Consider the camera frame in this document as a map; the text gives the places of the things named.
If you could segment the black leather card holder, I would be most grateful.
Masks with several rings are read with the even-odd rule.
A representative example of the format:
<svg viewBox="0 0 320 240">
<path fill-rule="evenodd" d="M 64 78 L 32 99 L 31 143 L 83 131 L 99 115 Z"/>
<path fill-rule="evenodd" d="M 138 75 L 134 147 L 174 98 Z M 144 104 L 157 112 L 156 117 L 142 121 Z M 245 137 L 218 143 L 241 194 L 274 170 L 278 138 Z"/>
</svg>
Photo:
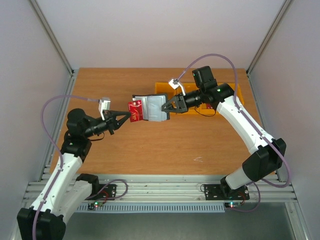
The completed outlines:
<svg viewBox="0 0 320 240">
<path fill-rule="evenodd" d="M 162 106 L 168 100 L 167 93 L 132 95 L 133 101 L 142 103 L 142 119 L 151 122 L 163 122 L 170 119 L 170 114 L 162 111 Z"/>
</svg>

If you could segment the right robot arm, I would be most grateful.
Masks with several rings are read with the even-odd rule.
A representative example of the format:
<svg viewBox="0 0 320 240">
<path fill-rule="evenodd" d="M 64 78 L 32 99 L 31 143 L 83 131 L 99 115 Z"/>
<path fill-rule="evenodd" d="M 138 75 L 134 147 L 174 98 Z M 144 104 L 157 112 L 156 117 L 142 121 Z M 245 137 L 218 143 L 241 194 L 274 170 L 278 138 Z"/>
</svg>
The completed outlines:
<svg viewBox="0 0 320 240">
<path fill-rule="evenodd" d="M 230 199 L 243 186 L 263 180 L 278 170 L 284 163 L 286 143 L 268 134 L 244 108 L 236 95 L 236 88 L 227 83 L 218 84 L 209 66 L 193 70 L 192 75 L 197 89 L 186 92 L 178 79 L 171 79 L 168 84 L 173 89 L 181 88 L 181 92 L 163 104 L 161 109 L 165 113 L 182 114 L 190 108 L 209 104 L 238 133 L 250 156 L 240 168 L 220 181 L 222 196 Z"/>
</svg>

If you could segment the red VIP card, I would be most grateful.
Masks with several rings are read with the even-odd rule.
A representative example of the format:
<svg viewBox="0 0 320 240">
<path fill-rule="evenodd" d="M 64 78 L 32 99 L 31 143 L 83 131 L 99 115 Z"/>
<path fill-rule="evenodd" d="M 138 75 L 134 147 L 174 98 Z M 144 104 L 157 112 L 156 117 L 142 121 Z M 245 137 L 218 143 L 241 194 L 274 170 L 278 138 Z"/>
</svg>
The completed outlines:
<svg viewBox="0 0 320 240">
<path fill-rule="evenodd" d="M 133 99 L 128 102 L 128 110 L 131 114 L 130 122 L 139 122 L 145 120 L 145 104 L 141 99 Z"/>
</svg>

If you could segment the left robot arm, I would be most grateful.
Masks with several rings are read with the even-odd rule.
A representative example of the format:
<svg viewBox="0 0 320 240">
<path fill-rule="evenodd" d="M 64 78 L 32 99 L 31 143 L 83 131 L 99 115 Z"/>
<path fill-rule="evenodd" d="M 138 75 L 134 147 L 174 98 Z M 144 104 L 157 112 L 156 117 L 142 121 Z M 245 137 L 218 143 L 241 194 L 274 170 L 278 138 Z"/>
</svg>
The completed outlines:
<svg viewBox="0 0 320 240">
<path fill-rule="evenodd" d="M 96 199 L 101 193 L 96 175 L 80 174 L 70 190 L 69 185 L 84 163 L 92 146 L 91 137 L 104 132 L 114 134 L 131 116 L 128 111 L 103 110 L 93 118 L 81 108 L 67 115 L 67 132 L 59 158 L 45 187 L 28 208 L 21 208 L 17 223 L 23 240 L 61 240 L 71 216 L 86 199 Z"/>
</svg>

